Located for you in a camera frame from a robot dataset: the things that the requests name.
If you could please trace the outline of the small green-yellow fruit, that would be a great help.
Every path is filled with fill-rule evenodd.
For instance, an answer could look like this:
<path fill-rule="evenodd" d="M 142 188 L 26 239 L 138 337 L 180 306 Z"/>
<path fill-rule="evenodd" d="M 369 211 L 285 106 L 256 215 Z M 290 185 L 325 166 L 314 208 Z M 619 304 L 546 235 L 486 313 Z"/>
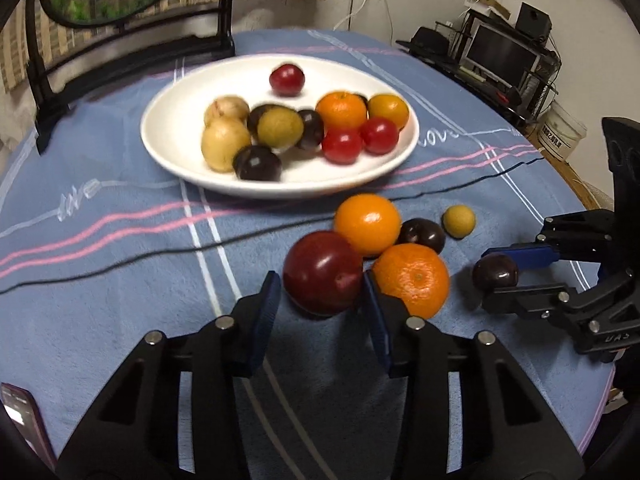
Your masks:
<path fill-rule="evenodd" d="M 451 237 L 462 240 L 474 231 L 476 215 L 466 205 L 452 205 L 442 215 L 442 226 Z"/>

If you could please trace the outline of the small yellow-brown fruit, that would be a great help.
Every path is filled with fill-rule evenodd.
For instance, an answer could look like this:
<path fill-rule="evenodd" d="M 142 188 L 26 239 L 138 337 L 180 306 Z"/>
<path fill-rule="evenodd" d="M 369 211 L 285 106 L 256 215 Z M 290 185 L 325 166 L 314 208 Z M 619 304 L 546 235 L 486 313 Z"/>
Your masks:
<path fill-rule="evenodd" d="M 250 132 L 233 117 L 216 117 L 205 127 L 201 151 L 211 170 L 225 174 L 233 170 L 235 155 L 252 144 Z"/>

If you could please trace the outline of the dark passion fruit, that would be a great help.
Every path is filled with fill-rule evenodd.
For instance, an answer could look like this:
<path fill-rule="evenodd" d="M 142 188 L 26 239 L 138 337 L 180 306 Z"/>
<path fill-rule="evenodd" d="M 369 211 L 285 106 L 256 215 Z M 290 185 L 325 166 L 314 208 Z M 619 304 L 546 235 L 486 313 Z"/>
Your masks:
<path fill-rule="evenodd" d="M 298 116 L 303 121 L 303 134 L 296 143 L 296 148 L 314 152 L 324 138 L 324 122 L 322 117 L 310 108 L 298 111 Z"/>

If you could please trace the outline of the textured orange mandarin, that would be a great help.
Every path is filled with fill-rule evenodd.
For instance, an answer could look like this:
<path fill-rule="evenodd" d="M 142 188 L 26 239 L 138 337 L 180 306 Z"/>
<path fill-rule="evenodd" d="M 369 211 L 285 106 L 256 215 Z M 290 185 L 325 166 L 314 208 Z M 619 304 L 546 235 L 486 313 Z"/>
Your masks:
<path fill-rule="evenodd" d="M 366 103 L 360 96 L 347 91 L 335 91 L 322 96 L 314 110 L 327 129 L 357 129 L 368 119 Z"/>

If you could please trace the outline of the rough orange on table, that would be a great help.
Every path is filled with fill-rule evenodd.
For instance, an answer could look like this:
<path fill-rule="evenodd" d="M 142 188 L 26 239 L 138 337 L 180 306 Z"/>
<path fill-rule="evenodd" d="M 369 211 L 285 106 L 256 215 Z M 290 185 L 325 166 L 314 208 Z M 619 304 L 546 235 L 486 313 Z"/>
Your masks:
<path fill-rule="evenodd" d="M 371 271 L 381 292 L 401 299 L 411 315 L 432 318 L 446 304 L 449 272 L 432 248 L 394 245 L 375 260 Z"/>

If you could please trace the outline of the dark plum on table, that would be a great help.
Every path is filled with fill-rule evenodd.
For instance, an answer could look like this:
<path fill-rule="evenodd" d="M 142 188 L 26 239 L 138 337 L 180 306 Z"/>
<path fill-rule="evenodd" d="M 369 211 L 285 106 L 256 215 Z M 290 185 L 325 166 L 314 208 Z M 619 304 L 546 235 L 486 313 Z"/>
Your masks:
<path fill-rule="evenodd" d="M 412 218 L 402 224 L 396 244 L 418 244 L 440 254 L 446 244 L 446 233 L 432 220 Z"/>

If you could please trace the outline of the smooth orange on table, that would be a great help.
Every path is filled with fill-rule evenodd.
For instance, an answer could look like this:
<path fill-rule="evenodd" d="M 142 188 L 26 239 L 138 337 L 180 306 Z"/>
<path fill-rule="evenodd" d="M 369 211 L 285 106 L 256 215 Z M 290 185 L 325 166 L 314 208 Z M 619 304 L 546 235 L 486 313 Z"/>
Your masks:
<path fill-rule="evenodd" d="M 402 225 L 395 205 L 383 196 L 357 194 L 344 200 L 334 214 L 333 229 L 364 258 L 381 255 L 398 239 Z"/>

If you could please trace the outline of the white plastic bucket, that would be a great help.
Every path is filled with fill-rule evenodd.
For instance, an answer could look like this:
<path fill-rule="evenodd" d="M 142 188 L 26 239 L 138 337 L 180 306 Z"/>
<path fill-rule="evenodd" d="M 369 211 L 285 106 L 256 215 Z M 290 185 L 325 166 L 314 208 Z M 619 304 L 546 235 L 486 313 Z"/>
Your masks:
<path fill-rule="evenodd" d="M 576 146 L 587 136 L 587 127 L 559 102 L 552 101 L 542 115 L 537 140 L 554 158 L 566 162 Z"/>

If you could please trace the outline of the dark plum front plate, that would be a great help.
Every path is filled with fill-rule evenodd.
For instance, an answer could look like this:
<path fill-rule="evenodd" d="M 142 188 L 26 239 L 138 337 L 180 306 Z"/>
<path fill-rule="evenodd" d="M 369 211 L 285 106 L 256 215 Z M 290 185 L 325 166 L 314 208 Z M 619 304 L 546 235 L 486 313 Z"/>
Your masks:
<path fill-rule="evenodd" d="M 250 145 L 234 156 L 232 167 L 240 180 L 279 181 L 282 162 L 278 155 L 265 145 Z"/>

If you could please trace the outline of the red plum front left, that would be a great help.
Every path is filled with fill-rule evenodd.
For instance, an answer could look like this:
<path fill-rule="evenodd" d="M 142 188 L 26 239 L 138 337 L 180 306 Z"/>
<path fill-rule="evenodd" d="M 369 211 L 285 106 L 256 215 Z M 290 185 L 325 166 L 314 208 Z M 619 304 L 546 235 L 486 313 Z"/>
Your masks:
<path fill-rule="evenodd" d="M 356 129 L 329 129 L 321 146 L 323 156 L 335 165 L 354 164 L 363 150 Z"/>

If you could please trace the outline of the blue striped tablecloth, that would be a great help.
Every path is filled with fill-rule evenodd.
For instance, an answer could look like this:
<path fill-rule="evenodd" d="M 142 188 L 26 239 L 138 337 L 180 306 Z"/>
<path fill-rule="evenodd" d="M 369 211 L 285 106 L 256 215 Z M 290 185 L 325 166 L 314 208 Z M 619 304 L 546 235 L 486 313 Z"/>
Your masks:
<path fill-rule="evenodd" d="M 434 319 L 444 332 L 491 330 L 520 362 L 575 444 L 596 428 L 615 368 L 576 353 L 545 322 L 486 313 L 469 270 L 485 249 L 529 242 L 545 218 L 578 211 L 572 190 L 526 139 L 441 74 L 348 32 L 243 32 L 239 54 L 318 56 L 389 84 L 420 122 L 416 149 L 370 191 L 405 218 L 453 204 L 477 218 L 448 240 L 452 276 Z M 186 74 L 183 62 L 85 99 L 47 151 L 33 138 L 1 180 L 1 378 L 35 398 L 55 451 L 150 330 L 193 333 L 280 270 L 288 248 L 327 229 L 338 196 L 253 202 L 164 171 L 140 139 L 145 107 Z M 316 321 L 281 304 L 264 365 L 235 385 L 256 479 L 385 479 L 405 384 L 378 364 L 354 311 Z"/>

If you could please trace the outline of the red plum front right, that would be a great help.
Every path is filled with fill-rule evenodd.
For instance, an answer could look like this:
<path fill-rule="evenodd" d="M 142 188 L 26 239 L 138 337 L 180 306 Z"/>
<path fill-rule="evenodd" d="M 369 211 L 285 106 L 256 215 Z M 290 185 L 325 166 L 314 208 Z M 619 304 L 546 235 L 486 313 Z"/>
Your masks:
<path fill-rule="evenodd" d="M 384 117 L 369 118 L 359 128 L 359 134 L 364 149 L 373 155 L 385 155 L 393 151 L 399 141 L 397 126 Z"/>

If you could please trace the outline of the green-yellow fruit on plate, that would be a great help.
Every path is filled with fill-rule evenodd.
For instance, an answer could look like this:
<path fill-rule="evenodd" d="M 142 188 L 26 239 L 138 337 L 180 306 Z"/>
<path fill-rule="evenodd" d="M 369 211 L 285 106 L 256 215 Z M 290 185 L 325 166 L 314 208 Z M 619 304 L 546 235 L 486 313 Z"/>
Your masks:
<path fill-rule="evenodd" d="M 275 150 L 292 148 L 303 136 L 303 119 L 295 110 L 273 107 L 258 120 L 257 139 Z"/>

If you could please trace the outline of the smooth orange on plate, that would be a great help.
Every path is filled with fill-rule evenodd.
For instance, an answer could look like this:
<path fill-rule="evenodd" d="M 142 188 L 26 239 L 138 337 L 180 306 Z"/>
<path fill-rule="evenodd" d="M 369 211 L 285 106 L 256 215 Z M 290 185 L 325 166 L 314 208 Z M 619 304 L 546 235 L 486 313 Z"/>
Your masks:
<path fill-rule="evenodd" d="M 368 101 L 370 117 L 382 117 L 390 120 L 399 130 L 405 128 L 410 117 L 408 104 L 400 96 L 381 93 Z"/>

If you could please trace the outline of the yellow fruit on plate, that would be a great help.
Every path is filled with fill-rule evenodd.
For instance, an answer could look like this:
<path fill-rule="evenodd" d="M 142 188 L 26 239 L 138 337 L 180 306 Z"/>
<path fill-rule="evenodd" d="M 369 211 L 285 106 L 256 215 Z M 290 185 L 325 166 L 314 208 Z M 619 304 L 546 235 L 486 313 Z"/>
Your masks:
<path fill-rule="evenodd" d="M 250 114 L 250 107 L 239 96 L 220 96 L 209 104 L 204 114 L 204 125 L 206 127 L 216 118 L 230 117 L 246 122 Z"/>

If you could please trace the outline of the white round plate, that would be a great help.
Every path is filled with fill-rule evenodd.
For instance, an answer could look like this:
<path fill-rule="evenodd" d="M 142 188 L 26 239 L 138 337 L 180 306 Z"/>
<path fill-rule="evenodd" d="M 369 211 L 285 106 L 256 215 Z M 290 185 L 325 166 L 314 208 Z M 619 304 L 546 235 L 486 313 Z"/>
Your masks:
<path fill-rule="evenodd" d="M 296 98 L 280 98 L 271 90 L 269 75 L 283 63 L 299 66 L 306 76 L 302 93 Z M 292 148 L 282 157 L 282 177 L 277 182 L 244 181 L 232 172 L 221 174 L 210 169 L 201 142 L 206 108 L 220 96 L 239 96 L 249 106 L 279 102 L 302 108 L 313 107 L 322 96 L 338 90 L 363 96 L 396 92 L 378 77 L 324 58 L 288 53 L 243 55 L 191 70 L 157 93 L 142 115 L 140 136 L 146 151 L 160 166 L 206 190 L 260 200 L 334 194 L 384 177 L 409 158 L 420 134 L 414 110 L 410 110 L 408 124 L 390 153 L 362 154 L 354 164 L 338 166 L 322 155 L 306 155 Z"/>

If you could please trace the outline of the black computer monitor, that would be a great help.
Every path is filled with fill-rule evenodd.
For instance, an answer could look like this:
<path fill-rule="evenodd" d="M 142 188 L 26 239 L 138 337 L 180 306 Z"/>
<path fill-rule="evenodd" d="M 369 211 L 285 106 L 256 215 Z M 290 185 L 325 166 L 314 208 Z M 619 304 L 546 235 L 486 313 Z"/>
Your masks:
<path fill-rule="evenodd" d="M 461 62 L 483 77 L 510 88 L 521 88 L 540 60 L 540 54 L 511 35 L 478 23 L 464 48 Z"/>

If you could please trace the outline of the black speaker box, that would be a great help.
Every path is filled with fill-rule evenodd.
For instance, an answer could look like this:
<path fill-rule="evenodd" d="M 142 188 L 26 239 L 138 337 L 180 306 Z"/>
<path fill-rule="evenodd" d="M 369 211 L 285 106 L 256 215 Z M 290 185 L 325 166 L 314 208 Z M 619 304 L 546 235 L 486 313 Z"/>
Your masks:
<path fill-rule="evenodd" d="M 544 46 L 551 34 L 552 21 L 544 11 L 522 2 L 515 29 L 528 39 Z"/>

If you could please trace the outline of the red plum far plate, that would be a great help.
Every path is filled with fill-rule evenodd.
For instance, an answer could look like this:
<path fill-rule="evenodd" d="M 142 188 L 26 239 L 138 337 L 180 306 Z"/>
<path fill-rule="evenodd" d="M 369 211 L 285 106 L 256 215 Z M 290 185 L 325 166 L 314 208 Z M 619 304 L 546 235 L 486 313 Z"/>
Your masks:
<path fill-rule="evenodd" d="M 304 72 L 292 63 L 278 66 L 269 76 L 271 89 L 278 96 L 298 96 L 305 82 Z"/>

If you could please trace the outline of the smartphone on table edge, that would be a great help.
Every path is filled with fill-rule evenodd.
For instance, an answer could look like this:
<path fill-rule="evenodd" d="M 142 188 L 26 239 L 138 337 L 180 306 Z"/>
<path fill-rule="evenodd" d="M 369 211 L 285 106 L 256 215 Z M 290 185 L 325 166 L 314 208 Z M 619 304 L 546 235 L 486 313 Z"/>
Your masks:
<path fill-rule="evenodd" d="M 32 394 L 24 388 L 2 382 L 1 400 L 9 418 L 29 447 L 49 469 L 55 471 L 56 457 Z"/>

